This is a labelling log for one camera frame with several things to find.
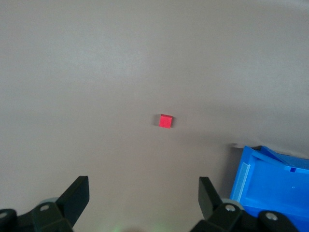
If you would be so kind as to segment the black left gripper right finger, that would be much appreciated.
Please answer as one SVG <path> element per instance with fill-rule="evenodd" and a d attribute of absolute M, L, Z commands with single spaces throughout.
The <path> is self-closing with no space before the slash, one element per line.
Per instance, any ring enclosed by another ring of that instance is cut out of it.
<path fill-rule="evenodd" d="M 204 219 L 194 232 L 238 232 L 242 210 L 232 203 L 224 203 L 208 177 L 200 177 L 198 202 Z"/>

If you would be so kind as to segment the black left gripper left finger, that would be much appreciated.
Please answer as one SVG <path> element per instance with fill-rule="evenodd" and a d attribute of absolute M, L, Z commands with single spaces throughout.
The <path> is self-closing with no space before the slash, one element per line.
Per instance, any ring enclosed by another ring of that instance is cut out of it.
<path fill-rule="evenodd" d="M 79 176 L 55 202 L 45 202 L 32 212 L 36 232 L 72 232 L 89 202 L 88 176 Z"/>

